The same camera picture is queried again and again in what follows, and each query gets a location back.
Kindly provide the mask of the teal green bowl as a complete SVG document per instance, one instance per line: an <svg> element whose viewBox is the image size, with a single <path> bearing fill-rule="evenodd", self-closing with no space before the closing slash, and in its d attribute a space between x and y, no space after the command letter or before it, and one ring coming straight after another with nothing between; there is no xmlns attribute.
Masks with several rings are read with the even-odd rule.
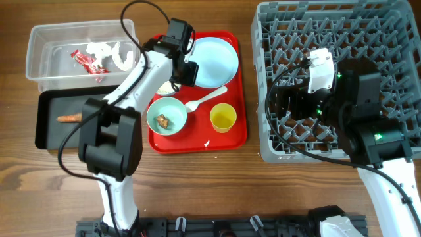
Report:
<svg viewBox="0 0 421 237"><path fill-rule="evenodd" d="M162 127L158 118L164 116L168 121L166 128ZM147 110L147 124L156 134L171 136L178 133L186 124L187 111L184 104L173 97L162 97L154 101Z"/></svg>

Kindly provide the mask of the yellow plastic cup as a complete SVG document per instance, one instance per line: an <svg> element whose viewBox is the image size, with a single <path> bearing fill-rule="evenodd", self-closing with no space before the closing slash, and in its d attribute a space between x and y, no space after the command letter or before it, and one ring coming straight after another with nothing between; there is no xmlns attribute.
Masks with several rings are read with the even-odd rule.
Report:
<svg viewBox="0 0 421 237"><path fill-rule="evenodd" d="M210 121L219 133L227 133L237 120L236 110L227 103L219 103L210 111Z"/></svg>

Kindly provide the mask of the brown food scrap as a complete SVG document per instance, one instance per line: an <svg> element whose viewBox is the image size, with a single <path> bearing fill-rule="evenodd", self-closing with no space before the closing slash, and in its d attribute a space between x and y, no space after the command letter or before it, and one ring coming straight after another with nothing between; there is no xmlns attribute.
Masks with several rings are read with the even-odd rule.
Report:
<svg viewBox="0 0 421 237"><path fill-rule="evenodd" d="M170 123L169 119L166 118L163 114L160 114L159 116L157 116L156 121L158 125L162 128L168 128L169 123Z"/></svg>

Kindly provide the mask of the red snack wrapper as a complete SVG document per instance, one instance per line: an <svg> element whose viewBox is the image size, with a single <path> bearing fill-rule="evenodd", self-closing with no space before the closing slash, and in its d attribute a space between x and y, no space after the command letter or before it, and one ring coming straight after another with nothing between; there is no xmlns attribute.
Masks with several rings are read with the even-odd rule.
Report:
<svg viewBox="0 0 421 237"><path fill-rule="evenodd" d="M94 62L95 59L91 56L84 55L79 50L75 50L73 53L70 54L70 56L80 65L84 67L84 69L89 74L105 74L109 73L110 71L101 67L101 66L95 66Z"/></svg>

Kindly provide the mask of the orange carrot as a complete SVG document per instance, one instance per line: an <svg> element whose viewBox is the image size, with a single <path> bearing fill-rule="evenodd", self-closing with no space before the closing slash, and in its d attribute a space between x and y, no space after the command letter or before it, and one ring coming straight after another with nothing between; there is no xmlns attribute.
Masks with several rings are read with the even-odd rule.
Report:
<svg viewBox="0 0 421 237"><path fill-rule="evenodd" d="M75 122L81 122L82 121L82 114L76 113L73 115L62 115L57 117L58 122L69 122L69 123L75 123Z"/></svg>

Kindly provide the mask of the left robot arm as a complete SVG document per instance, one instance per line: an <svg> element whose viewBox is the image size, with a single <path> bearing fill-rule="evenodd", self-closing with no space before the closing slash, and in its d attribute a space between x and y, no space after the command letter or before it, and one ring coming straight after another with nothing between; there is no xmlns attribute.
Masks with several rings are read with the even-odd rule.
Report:
<svg viewBox="0 0 421 237"><path fill-rule="evenodd" d="M143 151L141 114L165 82L194 86L199 67L188 59L194 41L190 24L171 19L165 35L143 45L140 62L117 89L82 107L78 156L101 186L105 234L134 236L138 231L132 174Z"/></svg>

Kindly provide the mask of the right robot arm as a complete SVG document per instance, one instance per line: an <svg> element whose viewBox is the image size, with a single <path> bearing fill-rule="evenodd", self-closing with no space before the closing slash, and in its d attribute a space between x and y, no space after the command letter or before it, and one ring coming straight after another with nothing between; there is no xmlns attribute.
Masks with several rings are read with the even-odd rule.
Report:
<svg viewBox="0 0 421 237"><path fill-rule="evenodd" d="M357 169L384 236L420 235L420 196L410 141L401 123L381 115L382 74L366 59L345 59L294 86L273 84L265 103L294 120L315 117L335 128L348 166Z"/></svg>

